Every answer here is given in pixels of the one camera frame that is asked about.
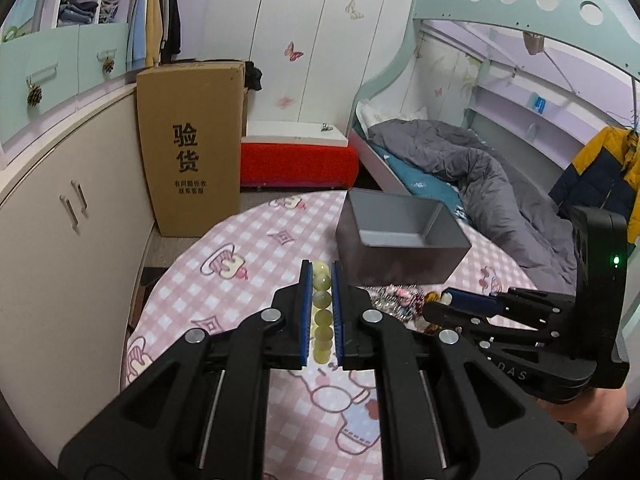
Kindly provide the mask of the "person's right hand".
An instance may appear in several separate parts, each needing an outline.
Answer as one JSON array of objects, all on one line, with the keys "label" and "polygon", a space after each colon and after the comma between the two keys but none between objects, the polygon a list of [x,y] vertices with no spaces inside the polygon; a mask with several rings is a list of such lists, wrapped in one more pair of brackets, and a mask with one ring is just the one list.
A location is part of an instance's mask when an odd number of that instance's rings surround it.
[{"label": "person's right hand", "polygon": [[538,404],[558,422],[574,425],[574,437],[590,456],[611,444],[629,417],[625,387],[585,390],[567,404]]}]

